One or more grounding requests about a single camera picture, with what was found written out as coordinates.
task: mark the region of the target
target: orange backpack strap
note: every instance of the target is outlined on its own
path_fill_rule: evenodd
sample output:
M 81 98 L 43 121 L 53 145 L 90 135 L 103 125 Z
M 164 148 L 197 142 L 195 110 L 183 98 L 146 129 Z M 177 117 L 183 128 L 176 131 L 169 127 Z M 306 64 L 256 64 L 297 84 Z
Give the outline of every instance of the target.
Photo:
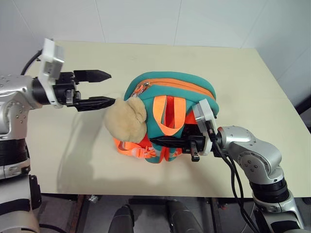
M 121 154 L 145 159 L 150 159 L 156 156 L 155 150 L 150 149 L 148 146 L 146 146 L 146 148 L 142 148 L 140 145 L 133 142 L 121 142 L 115 138 L 113 138 L 113 140 L 118 152 Z
M 153 114 L 156 123 L 167 136 L 177 133 L 184 125 L 186 118 L 186 100 L 184 98 L 174 97 L 174 128 L 169 128 L 161 123 L 163 111 L 166 104 L 166 96 L 156 96 L 153 104 Z

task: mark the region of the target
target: zipper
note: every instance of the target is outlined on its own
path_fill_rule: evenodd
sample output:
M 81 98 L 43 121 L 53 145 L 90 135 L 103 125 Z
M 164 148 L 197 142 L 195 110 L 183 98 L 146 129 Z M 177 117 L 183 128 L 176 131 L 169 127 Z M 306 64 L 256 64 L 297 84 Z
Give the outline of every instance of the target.
M 188 83 L 185 81 L 181 81 L 177 79 L 170 79 L 170 78 L 146 79 L 144 81 L 141 81 L 140 83 L 137 84 L 131 96 L 138 97 L 141 93 L 143 93 L 145 90 L 147 90 L 152 85 L 176 87 L 179 89 L 194 91 L 194 92 L 197 92 L 203 95 L 210 96 L 213 100 L 215 99 L 213 97 L 213 94 L 209 90 L 204 89 L 203 87 L 200 87 L 193 83 Z

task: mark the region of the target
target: beige plush toy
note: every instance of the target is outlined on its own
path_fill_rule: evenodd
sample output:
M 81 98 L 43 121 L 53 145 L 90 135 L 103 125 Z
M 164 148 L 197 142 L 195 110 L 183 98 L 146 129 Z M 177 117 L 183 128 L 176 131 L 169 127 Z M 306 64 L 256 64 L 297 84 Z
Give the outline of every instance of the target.
M 139 143 L 147 132 L 146 117 L 140 98 L 131 97 L 127 101 L 119 98 L 107 109 L 104 124 L 114 138 Z

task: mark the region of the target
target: tabletop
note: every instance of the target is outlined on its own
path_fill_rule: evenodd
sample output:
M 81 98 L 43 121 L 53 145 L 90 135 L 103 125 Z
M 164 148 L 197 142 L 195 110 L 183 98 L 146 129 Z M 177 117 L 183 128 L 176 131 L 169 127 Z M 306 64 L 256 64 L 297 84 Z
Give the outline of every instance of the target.
M 207 79 L 220 111 L 218 126 L 238 125 L 275 145 L 289 189 L 311 196 L 311 135 L 255 49 L 63 42 L 62 71 L 99 69 L 112 75 L 80 83 L 82 98 L 123 97 L 129 83 L 148 71 L 178 71 Z M 37 76 L 39 62 L 28 75 Z M 230 170 L 212 152 L 151 164 L 118 154 L 103 124 L 105 109 L 43 106 L 30 111 L 26 138 L 31 174 L 43 193 L 233 197 Z M 251 189 L 238 167 L 245 197 Z

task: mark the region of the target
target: teal backpack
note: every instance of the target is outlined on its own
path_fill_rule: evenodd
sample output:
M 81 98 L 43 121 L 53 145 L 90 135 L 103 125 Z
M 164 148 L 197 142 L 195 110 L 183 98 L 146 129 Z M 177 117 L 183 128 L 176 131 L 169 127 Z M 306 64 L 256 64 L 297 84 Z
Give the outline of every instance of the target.
M 196 124 L 192 106 L 207 99 L 214 116 L 218 114 L 216 93 L 205 79 L 179 72 L 147 72 L 136 77 L 126 90 L 124 100 L 139 97 L 147 111 L 147 133 L 136 144 L 114 139 L 122 154 L 145 158 L 150 163 L 174 160 L 181 148 L 167 148 L 149 139 L 159 136 L 180 138 L 185 124 Z

